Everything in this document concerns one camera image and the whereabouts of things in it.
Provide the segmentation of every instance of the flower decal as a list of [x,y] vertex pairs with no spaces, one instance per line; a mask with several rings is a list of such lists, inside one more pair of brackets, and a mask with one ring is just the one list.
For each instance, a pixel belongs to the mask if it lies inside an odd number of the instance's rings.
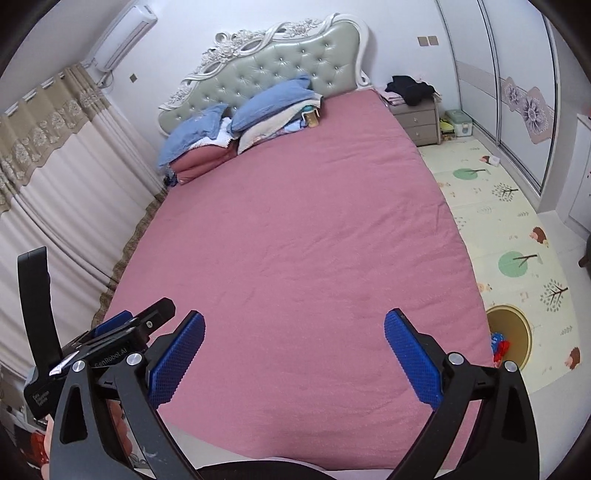
[[548,128],[546,112],[537,98],[527,95],[521,103],[521,116],[529,132],[540,135]]
[[516,110],[522,99],[519,89],[515,85],[508,84],[505,87],[505,96],[507,97],[509,105],[513,107],[513,110]]

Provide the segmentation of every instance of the white wall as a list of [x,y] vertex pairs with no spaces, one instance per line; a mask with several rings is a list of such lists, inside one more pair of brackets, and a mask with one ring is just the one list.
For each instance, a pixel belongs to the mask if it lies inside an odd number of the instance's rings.
[[591,115],[591,83],[560,33],[552,27],[560,74],[558,134],[538,211],[554,210],[562,193],[573,156],[577,114]]
[[[435,0],[149,0],[158,23],[115,69],[111,101],[155,147],[158,106],[182,78],[200,63],[201,54],[219,31],[261,30],[281,21],[324,18],[348,13],[372,31],[364,70],[376,85],[394,74],[431,83],[443,95],[443,109],[459,107],[452,52]],[[420,47],[417,36],[437,35],[440,46]],[[135,73],[138,80],[131,83]]]
[[0,111],[81,61],[129,0],[61,0],[31,30],[0,78]]

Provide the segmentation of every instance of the storage box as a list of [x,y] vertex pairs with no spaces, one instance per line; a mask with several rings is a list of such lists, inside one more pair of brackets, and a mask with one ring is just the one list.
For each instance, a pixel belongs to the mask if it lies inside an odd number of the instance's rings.
[[453,125],[457,137],[469,137],[472,135],[472,118],[461,110],[448,110],[445,112],[449,122]]

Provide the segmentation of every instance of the white sheer curtain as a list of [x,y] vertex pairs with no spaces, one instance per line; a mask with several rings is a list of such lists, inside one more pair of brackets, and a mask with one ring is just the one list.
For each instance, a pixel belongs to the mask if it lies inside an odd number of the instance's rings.
[[17,256],[47,246],[64,344],[101,319],[163,184],[156,152],[79,65],[0,118],[0,153],[0,362],[26,375]]

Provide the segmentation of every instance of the yellow item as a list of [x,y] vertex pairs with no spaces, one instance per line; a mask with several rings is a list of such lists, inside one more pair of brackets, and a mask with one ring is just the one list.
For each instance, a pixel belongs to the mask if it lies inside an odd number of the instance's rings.
[[308,127],[317,127],[320,125],[318,122],[318,110],[316,108],[310,112],[303,112],[302,116],[304,117],[304,120],[308,122]]
[[445,120],[439,120],[439,128],[445,134],[453,132],[453,125],[447,123]]

